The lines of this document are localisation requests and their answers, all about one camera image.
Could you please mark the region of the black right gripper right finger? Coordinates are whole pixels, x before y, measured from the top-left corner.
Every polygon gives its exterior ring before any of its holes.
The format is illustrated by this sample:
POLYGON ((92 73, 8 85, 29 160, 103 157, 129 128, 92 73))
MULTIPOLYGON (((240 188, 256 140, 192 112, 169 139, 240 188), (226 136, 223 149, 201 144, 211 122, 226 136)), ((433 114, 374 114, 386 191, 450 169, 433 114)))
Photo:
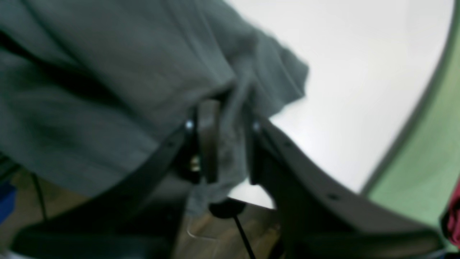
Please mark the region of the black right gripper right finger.
POLYGON ((438 231, 353 193, 279 128, 248 118, 251 182, 275 202, 288 259, 440 259, 438 231))

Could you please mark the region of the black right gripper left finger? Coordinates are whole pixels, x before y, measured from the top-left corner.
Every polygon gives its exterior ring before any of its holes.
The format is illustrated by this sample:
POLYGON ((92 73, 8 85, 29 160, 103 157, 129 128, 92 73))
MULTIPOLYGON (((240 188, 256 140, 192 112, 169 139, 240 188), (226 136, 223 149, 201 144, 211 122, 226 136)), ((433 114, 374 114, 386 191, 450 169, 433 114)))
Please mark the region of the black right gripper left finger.
POLYGON ((218 179, 220 103, 205 100, 135 172, 105 193, 20 231, 12 259, 168 259, 189 193, 218 179))

